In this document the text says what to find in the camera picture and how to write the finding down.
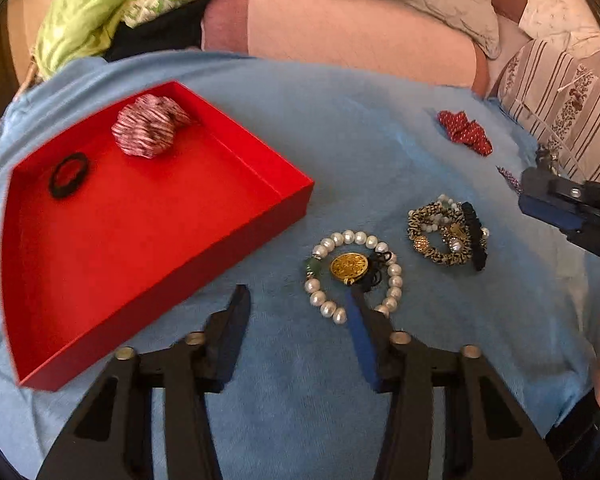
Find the black garment under duvet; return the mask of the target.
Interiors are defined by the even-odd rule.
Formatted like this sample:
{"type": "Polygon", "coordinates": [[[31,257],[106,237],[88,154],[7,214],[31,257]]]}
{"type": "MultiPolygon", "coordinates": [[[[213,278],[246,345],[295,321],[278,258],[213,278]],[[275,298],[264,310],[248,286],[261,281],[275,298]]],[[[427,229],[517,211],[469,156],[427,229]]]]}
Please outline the black garment under duvet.
{"type": "Polygon", "coordinates": [[[199,49],[201,22],[211,1],[191,1],[135,27],[121,22],[102,57],[107,62],[114,62],[150,52],[199,49]]]}

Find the small red striped hair clip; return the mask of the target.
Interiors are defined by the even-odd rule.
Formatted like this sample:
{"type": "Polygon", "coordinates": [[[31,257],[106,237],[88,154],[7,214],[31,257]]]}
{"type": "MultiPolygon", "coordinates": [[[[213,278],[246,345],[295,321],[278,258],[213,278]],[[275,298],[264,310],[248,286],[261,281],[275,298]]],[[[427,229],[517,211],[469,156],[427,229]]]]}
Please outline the small red striped hair clip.
{"type": "Polygon", "coordinates": [[[506,180],[509,187],[518,195],[522,193],[521,185],[519,180],[507,169],[501,166],[497,166],[498,173],[506,180]]]}

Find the red white checked scrunchie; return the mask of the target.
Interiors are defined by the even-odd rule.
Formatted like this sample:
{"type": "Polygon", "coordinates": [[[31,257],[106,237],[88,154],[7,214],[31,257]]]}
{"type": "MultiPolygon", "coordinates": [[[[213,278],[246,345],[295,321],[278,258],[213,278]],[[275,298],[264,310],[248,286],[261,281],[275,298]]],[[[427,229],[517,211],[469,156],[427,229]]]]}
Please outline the red white checked scrunchie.
{"type": "Polygon", "coordinates": [[[189,122],[174,99],[143,94],[120,110],[111,132],[124,154],[154,158],[173,145],[175,133],[189,122]]]}

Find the pink bed sheet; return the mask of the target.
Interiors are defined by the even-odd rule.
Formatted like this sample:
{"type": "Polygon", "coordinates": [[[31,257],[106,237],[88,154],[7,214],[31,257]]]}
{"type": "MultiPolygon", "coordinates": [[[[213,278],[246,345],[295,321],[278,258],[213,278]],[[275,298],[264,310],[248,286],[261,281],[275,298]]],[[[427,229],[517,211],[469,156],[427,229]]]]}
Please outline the pink bed sheet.
{"type": "Polygon", "coordinates": [[[462,32],[391,0],[212,0],[206,51],[336,65],[488,92],[486,56],[462,32]]]}

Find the red dotted scrunchie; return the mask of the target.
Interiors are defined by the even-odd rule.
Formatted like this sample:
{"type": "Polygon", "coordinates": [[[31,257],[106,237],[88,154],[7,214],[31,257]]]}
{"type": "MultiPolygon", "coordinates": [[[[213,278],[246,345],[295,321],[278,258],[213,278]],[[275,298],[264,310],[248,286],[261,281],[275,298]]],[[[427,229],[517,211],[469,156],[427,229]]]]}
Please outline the red dotted scrunchie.
{"type": "Polygon", "coordinates": [[[437,120],[451,142],[463,144],[483,157],[493,153],[493,146],[486,136],[486,130],[475,120],[469,120],[465,112],[453,113],[442,110],[437,114],[437,120]]]}

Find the light blue blanket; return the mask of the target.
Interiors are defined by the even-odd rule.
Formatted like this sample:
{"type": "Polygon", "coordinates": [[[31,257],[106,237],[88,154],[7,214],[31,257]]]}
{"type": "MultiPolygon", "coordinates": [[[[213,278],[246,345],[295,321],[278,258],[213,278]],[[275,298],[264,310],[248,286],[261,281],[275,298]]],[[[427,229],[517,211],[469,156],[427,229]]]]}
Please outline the light blue blanket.
{"type": "MultiPolygon", "coordinates": [[[[161,349],[248,285],[253,310],[232,381],[208,407],[227,479],[368,479],[388,400],[363,378],[348,331],[309,305],[302,263],[325,236],[372,233],[396,252],[404,293],[393,322],[428,346],[480,347],[547,432],[590,390],[600,351],[600,259],[522,214],[497,166],[520,174],[535,143],[471,93],[310,64],[193,51],[108,63],[84,58],[9,105],[0,119],[0,231],[10,170],[95,110],[167,80],[185,84],[314,182],[306,216],[132,346],[161,349]],[[483,157],[449,140],[437,114],[486,130],[483,157]]],[[[0,449],[38,473],[98,375],[56,392],[18,387],[0,309],[0,449]]]]}

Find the striped floral pillow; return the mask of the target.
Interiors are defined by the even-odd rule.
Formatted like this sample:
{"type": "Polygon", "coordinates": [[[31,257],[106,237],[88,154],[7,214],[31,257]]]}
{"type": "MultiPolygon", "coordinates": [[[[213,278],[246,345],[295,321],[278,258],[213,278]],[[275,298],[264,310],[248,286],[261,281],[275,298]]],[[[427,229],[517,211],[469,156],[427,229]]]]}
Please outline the striped floral pillow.
{"type": "Polygon", "coordinates": [[[498,102],[557,157],[567,177],[600,183],[600,73],[532,40],[505,66],[498,102]]]}

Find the red shallow tray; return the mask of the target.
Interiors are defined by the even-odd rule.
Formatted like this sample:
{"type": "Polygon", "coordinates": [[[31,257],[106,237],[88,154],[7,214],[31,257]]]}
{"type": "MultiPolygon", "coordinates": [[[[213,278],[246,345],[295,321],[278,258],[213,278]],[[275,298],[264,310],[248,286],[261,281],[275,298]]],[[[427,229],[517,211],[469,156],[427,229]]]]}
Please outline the red shallow tray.
{"type": "Polygon", "coordinates": [[[313,180],[168,81],[190,122],[172,148],[124,154],[112,103],[9,176],[1,303],[17,384],[55,391],[306,214],[313,180]]]}

